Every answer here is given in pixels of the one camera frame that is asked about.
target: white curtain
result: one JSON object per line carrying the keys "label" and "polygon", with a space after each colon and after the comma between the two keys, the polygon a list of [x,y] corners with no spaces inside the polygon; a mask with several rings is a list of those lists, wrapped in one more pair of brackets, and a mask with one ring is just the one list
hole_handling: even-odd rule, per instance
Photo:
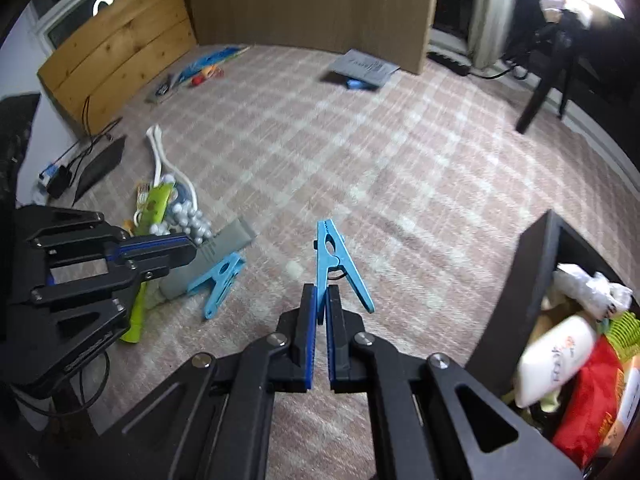
{"label": "white curtain", "polygon": [[500,59],[516,0],[475,0],[468,36],[473,66],[484,69]]}

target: red package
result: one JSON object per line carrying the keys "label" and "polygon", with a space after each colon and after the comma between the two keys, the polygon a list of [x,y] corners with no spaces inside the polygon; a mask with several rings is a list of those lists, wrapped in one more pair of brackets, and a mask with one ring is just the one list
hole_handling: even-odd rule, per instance
{"label": "red package", "polygon": [[552,442],[584,469],[616,420],[625,375],[615,350],[602,336],[578,371],[574,392]]}

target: white cable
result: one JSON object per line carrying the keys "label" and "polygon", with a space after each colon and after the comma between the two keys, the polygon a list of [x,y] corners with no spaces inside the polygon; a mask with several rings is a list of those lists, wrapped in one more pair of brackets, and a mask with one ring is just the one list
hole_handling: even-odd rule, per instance
{"label": "white cable", "polygon": [[156,164],[156,168],[154,170],[154,182],[153,187],[158,187],[160,185],[160,173],[162,172],[162,163],[160,162],[160,155],[158,153],[158,147],[156,146],[156,141],[154,139],[154,127],[150,127],[146,131],[146,138],[149,139],[149,143],[151,143],[151,149],[154,152],[154,162]]}
{"label": "white cable", "polygon": [[193,204],[193,208],[197,209],[198,198],[196,196],[196,189],[193,187],[191,180],[189,180],[189,177],[187,177],[183,172],[181,172],[176,166],[174,166],[172,163],[170,163],[166,159],[166,155],[164,154],[164,148],[162,147],[162,130],[160,129],[160,126],[156,124],[152,128],[149,128],[149,130],[151,129],[153,129],[154,131],[153,135],[154,135],[154,139],[156,140],[156,147],[158,148],[160,160],[162,160],[162,163],[172,171],[172,173],[176,176],[178,180],[181,180],[183,183],[187,185],[187,187],[189,188],[189,192],[191,193],[191,203]]}

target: silver bolt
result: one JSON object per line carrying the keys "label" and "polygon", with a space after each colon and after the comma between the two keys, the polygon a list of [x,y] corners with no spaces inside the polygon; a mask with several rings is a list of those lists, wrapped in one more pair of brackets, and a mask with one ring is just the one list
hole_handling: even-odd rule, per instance
{"label": "silver bolt", "polygon": [[196,368],[209,368],[211,364],[211,356],[201,352],[191,358],[191,364]]}
{"label": "silver bolt", "polygon": [[353,336],[353,340],[359,345],[371,346],[376,340],[376,337],[368,332],[358,332],[355,336]]}
{"label": "silver bolt", "polygon": [[433,366],[434,368],[439,368],[440,370],[444,370],[446,368],[449,368],[449,358],[444,355],[444,354],[433,354],[431,357],[429,357],[429,362],[431,364],[431,366]]}
{"label": "silver bolt", "polygon": [[274,332],[267,336],[267,343],[272,346],[284,346],[287,344],[287,336],[280,332]]}

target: clothespin jaw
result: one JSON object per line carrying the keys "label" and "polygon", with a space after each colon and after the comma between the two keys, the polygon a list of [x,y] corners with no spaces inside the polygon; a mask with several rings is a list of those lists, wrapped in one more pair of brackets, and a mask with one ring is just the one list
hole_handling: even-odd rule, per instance
{"label": "clothespin jaw", "polygon": [[212,284],[211,295],[204,306],[205,319],[211,319],[216,315],[218,307],[225,301],[226,295],[231,289],[231,285],[234,284],[236,276],[244,267],[244,263],[240,254],[231,253],[187,286],[187,294],[191,296],[201,286],[207,285],[207,283]]}
{"label": "clothespin jaw", "polygon": [[[329,243],[333,248],[333,253],[329,252],[326,245]],[[334,221],[331,219],[318,222],[318,238],[314,241],[316,253],[316,314],[318,325],[324,321],[324,310],[327,300],[327,280],[329,272],[341,270],[345,273],[350,285],[353,287],[357,297],[364,308],[370,314],[374,311],[373,300],[358,273],[349,251],[344,245],[344,237],[338,232]]]}

